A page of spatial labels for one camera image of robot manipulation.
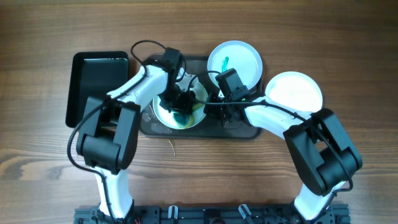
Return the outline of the pale blue plate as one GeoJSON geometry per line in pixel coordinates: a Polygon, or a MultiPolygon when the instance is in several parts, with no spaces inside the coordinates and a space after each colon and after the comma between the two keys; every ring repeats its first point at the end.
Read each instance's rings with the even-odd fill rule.
{"type": "Polygon", "coordinates": [[[250,90],[262,77],[262,58],[253,46],[240,40],[230,40],[211,52],[207,70],[224,72],[230,68],[237,71],[242,83],[250,90]]]}

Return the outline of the white plate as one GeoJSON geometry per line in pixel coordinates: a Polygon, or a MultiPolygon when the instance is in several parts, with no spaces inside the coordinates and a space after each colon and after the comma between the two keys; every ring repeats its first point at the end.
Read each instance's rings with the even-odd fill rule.
{"type": "Polygon", "coordinates": [[[317,112],[323,107],[323,94],[318,84],[300,72],[282,72],[266,86],[266,96],[289,108],[317,112]]]}
{"type": "MultiPolygon", "coordinates": [[[[205,87],[198,81],[196,78],[193,83],[190,85],[190,91],[195,93],[195,98],[200,101],[205,101],[208,98],[208,93],[205,87]]],[[[160,105],[160,98],[156,96],[152,101],[152,109],[154,111],[155,117],[164,125],[172,129],[180,129],[176,126],[175,121],[172,117],[172,112],[168,112],[167,110],[163,109],[160,105]]]]}

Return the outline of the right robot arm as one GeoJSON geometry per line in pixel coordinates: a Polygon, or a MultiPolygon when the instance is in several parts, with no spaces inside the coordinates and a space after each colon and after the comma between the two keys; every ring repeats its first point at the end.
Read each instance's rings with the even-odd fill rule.
{"type": "Polygon", "coordinates": [[[318,84],[300,72],[282,72],[261,96],[249,94],[233,68],[216,72],[224,98],[208,106],[237,106],[245,120],[282,138],[303,186],[293,201],[295,219],[315,223],[334,197],[353,189],[353,175],[363,160],[334,112],[323,107],[318,84]]]}

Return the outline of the dark serving tray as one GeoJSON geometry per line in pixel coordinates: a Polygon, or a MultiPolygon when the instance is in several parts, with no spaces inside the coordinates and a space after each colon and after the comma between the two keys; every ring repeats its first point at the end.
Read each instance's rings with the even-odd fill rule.
{"type": "MultiPolygon", "coordinates": [[[[207,70],[208,57],[206,55],[186,55],[187,72],[192,75],[202,74],[207,70]]],[[[208,93],[217,88],[208,75],[198,77],[208,93]]],[[[188,129],[172,129],[164,125],[155,112],[153,102],[145,107],[142,112],[140,132],[150,138],[185,138],[185,139],[240,139],[252,140],[262,133],[261,128],[245,124],[243,121],[221,122],[214,116],[205,116],[198,124],[188,129]]]]}

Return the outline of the white plate front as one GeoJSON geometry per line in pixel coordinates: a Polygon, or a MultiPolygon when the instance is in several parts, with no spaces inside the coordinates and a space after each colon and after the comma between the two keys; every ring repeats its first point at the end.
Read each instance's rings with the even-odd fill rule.
{"type": "MultiPolygon", "coordinates": [[[[205,87],[198,81],[196,78],[193,83],[190,85],[190,91],[195,93],[195,98],[200,101],[205,101],[208,98],[208,93],[205,87]]],[[[176,126],[175,121],[172,117],[172,112],[168,112],[167,110],[163,109],[160,105],[160,98],[156,96],[152,101],[152,109],[154,111],[155,117],[164,125],[172,129],[180,129],[176,126]]]]}

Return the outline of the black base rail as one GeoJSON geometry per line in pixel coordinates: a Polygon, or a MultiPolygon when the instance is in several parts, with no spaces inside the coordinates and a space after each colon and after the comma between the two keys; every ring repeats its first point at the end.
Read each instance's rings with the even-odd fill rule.
{"type": "MultiPolygon", "coordinates": [[[[99,211],[99,208],[86,207],[75,210],[73,223],[113,223],[110,217],[99,211]]],[[[347,204],[330,205],[323,215],[315,221],[305,221],[294,211],[290,204],[271,204],[266,206],[238,207],[169,207],[136,206],[130,220],[123,222],[121,218],[117,223],[323,223],[323,224],[349,224],[351,217],[347,204]]]]}

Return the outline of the black water basin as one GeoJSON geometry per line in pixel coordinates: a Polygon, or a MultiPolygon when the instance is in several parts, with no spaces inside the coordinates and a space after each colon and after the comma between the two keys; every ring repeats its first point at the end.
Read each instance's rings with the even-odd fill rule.
{"type": "Polygon", "coordinates": [[[78,52],[73,56],[65,124],[82,119],[87,98],[102,96],[126,83],[129,57],[124,51],[78,52]]]}

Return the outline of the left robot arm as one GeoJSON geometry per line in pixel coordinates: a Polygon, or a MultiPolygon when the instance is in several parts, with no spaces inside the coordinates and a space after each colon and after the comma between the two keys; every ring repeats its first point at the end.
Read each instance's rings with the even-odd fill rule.
{"type": "Polygon", "coordinates": [[[139,72],[121,87],[87,99],[83,118],[70,136],[77,140],[76,153],[85,165],[70,162],[96,177],[101,201],[88,214],[91,222],[135,223],[126,169],[136,153],[142,109],[158,96],[167,111],[193,111],[190,94],[177,85],[184,61],[179,50],[167,47],[160,59],[143,61],[139,72]]]}

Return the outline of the green yellow sponge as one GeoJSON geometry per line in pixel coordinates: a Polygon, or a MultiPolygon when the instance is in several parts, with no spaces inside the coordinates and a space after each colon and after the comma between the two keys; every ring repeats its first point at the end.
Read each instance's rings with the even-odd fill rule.
{"type": "Polygon", "coordinates": [[[201,122],[202,119],[205,117],[205,114],[203,112],[203,104],[194,104],[192,110],[193,111],[191,114],[185,114],[181,112],[172,113],[173,120],[175,121],[175,124],[178,128],[191,128],[192,126],[201,122]]]}

